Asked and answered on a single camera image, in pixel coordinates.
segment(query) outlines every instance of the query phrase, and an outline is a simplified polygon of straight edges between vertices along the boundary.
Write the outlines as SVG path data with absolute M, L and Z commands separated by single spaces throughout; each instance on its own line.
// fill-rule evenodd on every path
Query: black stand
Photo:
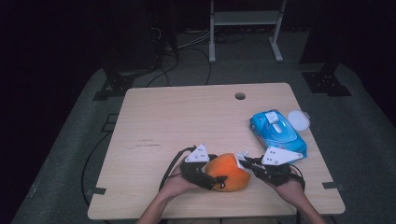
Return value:
M 132 88 L 134 79 L 146 75 L 156 69 L 153 67 L 146 72 L 134 73 L 129 76 L 122 76 L 114 65 L 108 64 L 103 68 L 106 73 L 106 81 L 101 90 L 97 91 L 93 101 L 105 101 L 108 97 L 125 96 L 125 93 Z
M 167 41 L 172 48 L 176 58 L 178 59 L 177 48 L 177 31 L 176 31 L 176 10 L 174 0 L 158 0 L 156 1 L 158 10 L 160 27 L 164 32 L 164 41 Z
M 329 96 L 350 96 L 347 87 L 340 84 L 334 72 L 339 62 L 330 60 L 318 72 L 304 72 L 303 76 L 313 93 L 327 93 Z

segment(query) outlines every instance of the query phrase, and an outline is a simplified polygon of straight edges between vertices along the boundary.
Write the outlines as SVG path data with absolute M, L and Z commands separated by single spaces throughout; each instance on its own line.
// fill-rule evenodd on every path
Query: black strap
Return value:
M 166 170 L 165 174 L 163 175 L 163 180 L 161 181 L 159 190 L 161 190 L 161 189 L 163 188 L 163 185 L 165 184 L 166 180 L 167 180 L 168 177 L 169 177 L 169 174 L 172 172 L 172 170 L 173 170 L 173 168 L 174 168 L 176 162 L 178 161 L 178 159 L 180 159 L 181 155 L 183 155 L 183 153 L 184 153 L 185 151 L 193 152 L 196 148 L 197 148 L 196 146 L 194 146 L 194 147 L 187 147 L 187 148 L 184 148 L 183 150 L 181 150 L 181 151 L 179 151 L 179 152 L 177 153 L 177 155 L 173 158 L 172 162 L 169 164 L 169 167 L 168 167 L 168 169 Z
M 301 224 L 301 214 L 298 210 L 296 213 L 296 224 Z
M 305 190 L 305 180 L 303 179 L 302 176 L 295 175 L 295 174 L 289 174 L 289 177 L 297 180 L 301 184 L 301 186 L 303 187 L 303 190 Z

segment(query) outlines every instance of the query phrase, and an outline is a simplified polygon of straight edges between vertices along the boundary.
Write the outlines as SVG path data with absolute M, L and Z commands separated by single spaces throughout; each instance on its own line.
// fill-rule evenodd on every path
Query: white shelf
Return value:
M 214 25 L 276 24 L 279 11 L 215 12 Z

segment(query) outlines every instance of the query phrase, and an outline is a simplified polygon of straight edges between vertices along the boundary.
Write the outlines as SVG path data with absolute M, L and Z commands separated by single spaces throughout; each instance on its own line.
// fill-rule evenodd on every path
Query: gray floor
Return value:
M 284 62 L 276 63 L 268 43 L 270 34 L 245 35 L 230 45 L 217 45 L 217 62 L 211 64 L 208 84 L 287 82 L 302 108 L 311 117 L 311 131 L 346 205 L 342 215 L 333 216 L 337 223 L 394 223 L 396 220 L 396 131 L 359 78 L 340 65 L 335 75 L 352 96 L 329 97 L 312 93 L 302 72 L 317 71 L 321 64 L 299 64 L 308 33 L 285 33 L 278 45 Z M 179 35 L 179 44 L 196 36 Z M 196 45 L 207 53 L 207 44 Z M 163 69 L 171 68 L 175 59 L 166 57 Z M 134 88 L 146 87 L 152 74 L 139 77 Z M 177 67 L 168 73 L 171 86 L 204 85 L 209 73 L 205 55 L 198 50 L 182 50 Z M 13 223 L 97 223 L 89 220 L 88 206 L 81 193 L 81 174 L 87 163 L 85 190 L 95 187 L 110 136 L 102 132 L 109 114 L 120 111 L 122 97 L 93 101 L 104 84 L 102 70 L 92 74 L 67 122 L 59 134 L 41 172 Z M 150 85 L 168 85 L 159 77 Z M 293 223 L 293 217 L 280 217 L 282 224 Z M 111 220 L 111 223 L 134 223 L 133 220 Z

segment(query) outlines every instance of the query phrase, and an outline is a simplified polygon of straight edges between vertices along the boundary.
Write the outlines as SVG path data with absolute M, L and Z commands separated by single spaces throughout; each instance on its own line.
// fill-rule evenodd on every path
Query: metal frame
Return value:
M 214 63 L 216 61 L 215 51 L 215 26 L 217 25 L 260 25 L 260 24 L 274 24 L 274 36 L 269 37 L 271 48 L 278 63 L 283 62 L 283 57 L 277 46 L 277 38 L 280 31 L 280 25 L 283 20 L 283 15 L 287 0 L 282 0 L 279 10 L 270 11 L 215 11 L 215 0 L 210 1 L 210 40 L 209 40 L 209 61 Z

